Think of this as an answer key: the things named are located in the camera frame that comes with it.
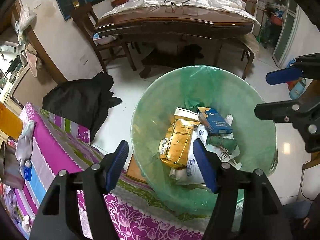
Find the blue cigarette box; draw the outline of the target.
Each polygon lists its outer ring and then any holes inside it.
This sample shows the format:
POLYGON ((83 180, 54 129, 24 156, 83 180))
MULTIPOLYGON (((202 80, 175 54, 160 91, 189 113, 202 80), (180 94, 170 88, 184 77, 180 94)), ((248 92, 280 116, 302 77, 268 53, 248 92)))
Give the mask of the blue cigarette box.
POLYGON ((198 107, 197 115, 209 134, 231 134, 233 129, 214 108, 198 107))

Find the gold foil snack package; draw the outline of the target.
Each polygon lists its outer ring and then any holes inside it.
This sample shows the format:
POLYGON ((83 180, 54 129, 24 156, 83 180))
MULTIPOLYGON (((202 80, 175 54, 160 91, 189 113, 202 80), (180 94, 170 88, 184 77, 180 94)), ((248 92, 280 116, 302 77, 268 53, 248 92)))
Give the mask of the gold foil snack package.
POLYGON ((173 169, 186 167, 193 131, 199 121, 176 119, 159 145, 160 160, 173 169))

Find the white paper trash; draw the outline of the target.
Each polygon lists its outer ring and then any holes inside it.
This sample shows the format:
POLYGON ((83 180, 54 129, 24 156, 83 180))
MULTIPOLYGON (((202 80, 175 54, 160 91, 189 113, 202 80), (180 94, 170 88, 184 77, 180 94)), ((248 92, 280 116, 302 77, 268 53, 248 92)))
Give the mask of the white paper trash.
MULTIPOLYGON (((174 117, 176 119, 184 119, 191 121, 199 121, 197 113, 183 109, 176 108, 174 117)), ((227 115, 224 117, 226 122, 231 126, 233 124, 233 116, 227 115)), ((188 153, 188 160, 185 168, 171 169, 169 177, 176 181, 177 185, 191 185, 200 186, 205 183, 203 175, 205 174, 204 163, 205 157, 202 157, 197 150, 204 150, 210 154, 218 157, 218 161, 226 163, 237 170, 242 167, 242 163, 235 159, 240 155, 240 149, 233 132, 231 134, 209 134, 203 124, 199 124, 193 131, 191 137, 190 148, 188 153)))

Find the blue bottle cap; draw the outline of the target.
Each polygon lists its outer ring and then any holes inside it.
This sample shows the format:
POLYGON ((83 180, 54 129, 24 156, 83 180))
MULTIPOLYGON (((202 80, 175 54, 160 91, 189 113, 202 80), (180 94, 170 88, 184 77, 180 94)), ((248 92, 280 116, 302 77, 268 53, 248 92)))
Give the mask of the blue bottle cap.
POLYGON ((31 168, 25 167, 25 168, 24 168, 24 179, 25 179, 26 181, 31 181, 31 176, 32 176, 32 174, 31 174, 31 168))

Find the steel mug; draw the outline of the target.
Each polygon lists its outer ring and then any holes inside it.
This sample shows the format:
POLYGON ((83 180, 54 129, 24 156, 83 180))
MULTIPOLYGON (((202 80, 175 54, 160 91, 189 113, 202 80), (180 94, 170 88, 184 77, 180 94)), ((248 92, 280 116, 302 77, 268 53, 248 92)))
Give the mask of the steel mug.
POLYGON ((8 144, 10 140, 16 142, 13 137, 8 137, 7 141, 1 143, 1 183, 12 189, 23 190, 24 178, 20 173, 20 162, 16 158, 15 148, 8 144))

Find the colourful floral tablecloth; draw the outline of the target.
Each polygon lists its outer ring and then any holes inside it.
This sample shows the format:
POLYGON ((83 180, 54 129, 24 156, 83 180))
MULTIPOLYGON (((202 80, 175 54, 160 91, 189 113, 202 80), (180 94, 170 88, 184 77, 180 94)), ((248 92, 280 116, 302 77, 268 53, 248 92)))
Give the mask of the colourful floral tablecloth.
POLYGON ((35 123, 31 179, 15 191, 22 224, 2 219, 10 228, 3 239, 202 238, 206 215, 175 215, 151 187, 125 176, 126 142, 103 155, 88 129, 31 103, 19 119, 35 123))

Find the grey white cloth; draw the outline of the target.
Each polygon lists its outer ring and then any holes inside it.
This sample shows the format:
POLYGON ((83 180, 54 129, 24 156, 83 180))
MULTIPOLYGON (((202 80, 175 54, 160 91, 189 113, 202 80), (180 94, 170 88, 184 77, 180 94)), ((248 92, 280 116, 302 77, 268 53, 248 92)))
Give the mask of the grey white cloth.
POLYGON ((30 120, 24 123, 21 135, 18 137, 15 156, 20 169, 25 167, 25 162, 30 160, 33 151, 33 135, 36 122, 30 120))

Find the small wooden stool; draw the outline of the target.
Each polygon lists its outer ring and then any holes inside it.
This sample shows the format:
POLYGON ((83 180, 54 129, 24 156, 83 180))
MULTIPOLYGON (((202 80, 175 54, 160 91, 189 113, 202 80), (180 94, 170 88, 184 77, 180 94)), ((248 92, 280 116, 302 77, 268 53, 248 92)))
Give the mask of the small wooden stool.
POLYGON ((134 159, 134 156, 131 156, 129 165, 127 167, 127 171, 125 173, 125 176, 127 176, 129 179, 134 180, 139 183, 147 184, 146 179, 142 176, 140 172, 140 168, 136 164, 136 161, 134 159))

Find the dark wooden dining table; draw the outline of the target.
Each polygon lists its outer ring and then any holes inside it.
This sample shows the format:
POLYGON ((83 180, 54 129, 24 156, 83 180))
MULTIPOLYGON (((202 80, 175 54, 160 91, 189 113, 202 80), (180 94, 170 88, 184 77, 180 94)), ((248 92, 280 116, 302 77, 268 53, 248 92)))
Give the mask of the dark wooden dining table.
POLYGON ((253 20, 232 12, 184 6, 168 13, 164 6, 159 6, 103 16, 95 25, 95 31, 102 37, 115 36, 123 42, 169 41, 180 37, 187 41, 216 40, 212 62, 215 66, 223 41, 246 35, 253 24, 253 20))

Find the orange juice bottle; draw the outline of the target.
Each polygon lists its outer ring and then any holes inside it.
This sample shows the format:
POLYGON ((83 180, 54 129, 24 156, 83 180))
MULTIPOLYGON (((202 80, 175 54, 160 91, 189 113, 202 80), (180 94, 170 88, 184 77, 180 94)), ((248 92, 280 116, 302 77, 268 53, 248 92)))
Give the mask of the orange juice bottle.
POLYGON ((18 140, 23 129, 22 120, 5 107, 3 103, 0 103, 0 129, 15 140, 18 140))

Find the black clothing pile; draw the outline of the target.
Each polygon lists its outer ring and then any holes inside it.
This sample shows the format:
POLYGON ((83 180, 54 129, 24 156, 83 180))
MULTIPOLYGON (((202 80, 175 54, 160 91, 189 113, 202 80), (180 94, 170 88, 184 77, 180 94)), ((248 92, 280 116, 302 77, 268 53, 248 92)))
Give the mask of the black clothing pile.
POLYGON ((91 79, 64 82, 42 100, 42 108, 90 130, 90 142, 108 116, 108 109, 122 103, 113 96, 112 76, 100 72, 91 79))

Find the eyeglasses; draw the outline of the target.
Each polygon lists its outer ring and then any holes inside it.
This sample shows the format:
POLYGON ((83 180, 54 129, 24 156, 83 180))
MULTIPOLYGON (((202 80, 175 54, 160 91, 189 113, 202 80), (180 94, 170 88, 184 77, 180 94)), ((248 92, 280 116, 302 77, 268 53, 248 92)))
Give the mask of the eyeglasses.
POLYGON ((175 11, 180 8, 188 5, 192 0, 164 0, 165 12, 175 13, 175 11))

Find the pink hanging towel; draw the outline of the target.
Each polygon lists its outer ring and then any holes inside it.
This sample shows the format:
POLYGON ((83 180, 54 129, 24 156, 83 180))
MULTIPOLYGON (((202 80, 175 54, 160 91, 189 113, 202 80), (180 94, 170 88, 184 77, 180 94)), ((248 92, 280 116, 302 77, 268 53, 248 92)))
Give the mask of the pink hanging towel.
POLYGON ((31 44, 28 44, 25 46, 25 54, 27 57, 27 63, 28 63, 29 69, 33 77, 37 77, 37 68, 36 68, 37 52, 31 44))

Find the light blue basin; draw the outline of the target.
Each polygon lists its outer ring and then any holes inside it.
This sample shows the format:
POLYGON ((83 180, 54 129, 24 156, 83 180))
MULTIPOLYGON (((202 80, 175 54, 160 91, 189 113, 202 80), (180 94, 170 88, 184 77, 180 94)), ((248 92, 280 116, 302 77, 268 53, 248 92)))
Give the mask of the light blue basin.
POLYGON ((105 44, 108 44, 108 43, 111 43, 111 42, 115 41, 115 38, 112 37, 112 36, 100 37, 98 33, 95 33, 95 34, 93 35, 93 41, 94 41, 96 44, 105 45, 105 44))

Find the left wooden chair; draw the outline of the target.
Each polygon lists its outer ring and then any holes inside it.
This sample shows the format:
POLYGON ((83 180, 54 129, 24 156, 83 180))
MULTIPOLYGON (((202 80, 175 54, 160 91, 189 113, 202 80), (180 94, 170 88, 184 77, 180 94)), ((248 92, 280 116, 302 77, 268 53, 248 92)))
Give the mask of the left wooden chair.
POLYGON ((111 61, 122 57, 127 58, 133 71, 137 70, 126 42, 113 36, 102 37, 95 31, 95 26, 91 19, 97 23, 98 17, 89 3, 83 6, 77 4, 71 11, 71 18, 93 48, 103 72, 107 72, 106 66, 111 61))

